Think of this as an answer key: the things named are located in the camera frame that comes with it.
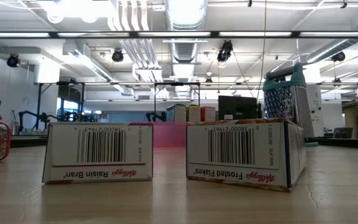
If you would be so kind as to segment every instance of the wooden table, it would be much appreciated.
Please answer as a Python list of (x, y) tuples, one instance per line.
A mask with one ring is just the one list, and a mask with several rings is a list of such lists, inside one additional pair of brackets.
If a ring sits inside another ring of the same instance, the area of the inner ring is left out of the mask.
[(310, 149), (290, 194), (187, 180), (184, 149), (155, 150), (152, 182), (43, 185), (44, 153), (0, 162), (0, 223), (358, 223), (358, 149)]

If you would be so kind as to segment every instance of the fluorescent light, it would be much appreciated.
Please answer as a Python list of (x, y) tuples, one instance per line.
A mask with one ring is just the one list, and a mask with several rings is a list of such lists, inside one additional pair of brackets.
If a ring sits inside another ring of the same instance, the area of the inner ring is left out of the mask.
[(139, 37), (209, 37), (210, 32), (181, 32), (181, 31), (171, 31), (171, 32), (139, 32)]
[(202, 82), (200, 83), (200, 85), (236, 85), (237, 83), (229, 83), (229, 82), (220, 82), (220, 83), (207, 83), (207, 82)]
[(122, 82), (122, 83), (118, 83), (120, 85), (154, 85), (154, 83), (151, 82), (139, 82), (139, 83), (127, 83), (127, 82)]
[(94, 83), (85, 83), (85, 85), (110, 85), (110, 83), (109, 82), (107, 82), (107, 83), (94, 82)]
[(59, 32), (59, 37), (129, 37), (127, 32)]
[(189, 43), (189, 44), (196, 44), (196, 43), (208, 43), (208, 40), (162, 40), (164, 44), (175, 44), (175, 43)]
[(108, 102), (109, 100), (85, 100), (87, 102)]
[(300, 37), (358, 37), (358, 32), (301, 32)]
[(0, 37), (50, 37), (46, 32), (0, 32)]
[(219, 32), (220, 37), (289, 37), (292, 32)]

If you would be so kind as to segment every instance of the metal grater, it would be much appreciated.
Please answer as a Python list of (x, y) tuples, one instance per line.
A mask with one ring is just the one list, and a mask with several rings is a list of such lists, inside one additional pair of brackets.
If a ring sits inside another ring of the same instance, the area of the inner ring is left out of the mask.
[[(306, 138), (313, 138), (306, 82), (303, 67), (296, 64), (277, 72), (266, 74), (264, 83), (265, 118), (287, 118), (303, 128)], [(285, 76), (292, 75), (290, 81)]]

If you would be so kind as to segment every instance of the ceiling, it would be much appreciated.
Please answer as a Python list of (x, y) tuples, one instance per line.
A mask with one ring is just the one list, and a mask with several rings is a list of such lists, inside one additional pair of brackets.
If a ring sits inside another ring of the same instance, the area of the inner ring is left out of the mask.
[[(38, 8), (40, 2), (22, 1), (28, 7)], [(101, 17), (94, 23), (85, 23), (80, 18), (64, 18), (58, 24), (48, 22), (44, 9), (24, 9), (25, 5), (16, 0), (0, 1), (0, 31), (81, 31), (81, 30), (109, 30), (106, 10), (109, 1), (94, 1)], [(265, 1), (253, 0), (253, 6), (247, 7), (248, 1), (208, 1), (208, 12), (205, 30), (263, 30), (265, 24)], [(354, 30), (358, 25), (358, 1), (347, 1), (348, 7), (341, 9), (342, 1), (338, 0), (268, 0), (266, 9), (267, 30)], [(164, 1), (147, 1), (148, 23), (152, 30), (165, 30)], [(299, 7), (321, 6), (318, 10), (295, 10)], [(273, 9), (273, 7), (292, 7), (291, 9)], [(86, 44), (92, 50), (91, 58), (97, 61), (111, 76), (120, 82), (134, 82), (132, 76), (132, 61), (124, 54), (124, 61), (115, 63), (111, 60), (114, 49), (121, 48), (117, 39), (76, 39), (70, 40), (76, 46)], [(222, 46), (224, 39), (208, 39), (200, 44), (197, 53), (193, 82), (204, 82), (206, 72), (212, 72), (213, 82), (242, 82), (241, 71), (249, 82), (259, 82), (260, 78), (286, 60), (293, 60), (298, 54), (308, 55), (333, 41), (332, 39), (234, 39), (232, 40), (236, 57), (232, 56), (225, 68), (218, 69), (216, 52)], [(61, 61), (61, 77), (73, 77), (78, 81), (94, 81), (95, 74), (84, 65), (68, 60), (65, 52), (65, 40), (0, 40), (0, 49), (5, 47), (39, 47)], [(162, 76), (167, 80), (172, 77), (172, 61), (170, 46), (162, 43), (161, 39), (154, 39), (153, 46), (162, 66)], [(358, 44), (344, 50), (346, 59), (336, 64), (320, 62), (322, 81), (331, 81), (334, 76), (358, 70)], [(358, 75), (347, 82), (358, 82)], [(351, 90), (356, 86), (349, 86), (342, 90)]]

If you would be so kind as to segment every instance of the cardboard box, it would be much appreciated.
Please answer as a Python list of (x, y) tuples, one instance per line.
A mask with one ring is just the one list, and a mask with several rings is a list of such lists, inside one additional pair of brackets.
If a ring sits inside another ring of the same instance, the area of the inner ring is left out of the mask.
[(186, 106), (177, 103), (167, 107), (167, 121), (186, 122)]
[(201, 121), (215, 121), (216, 119), (215, 108), (211, 106), (201, 107)]
[(189, 105), (187, 107), (187, 121), (189, 121), (189, 122), (200, 122), (201, 121), (201, 111), (200, 111), (199, 106)]
[(305, 164), (303, 129), (284, 118), (188, 123), (189, 179), (289, 192)]
[(152, 180), (152, 123), (51, 123), (42, 182)]

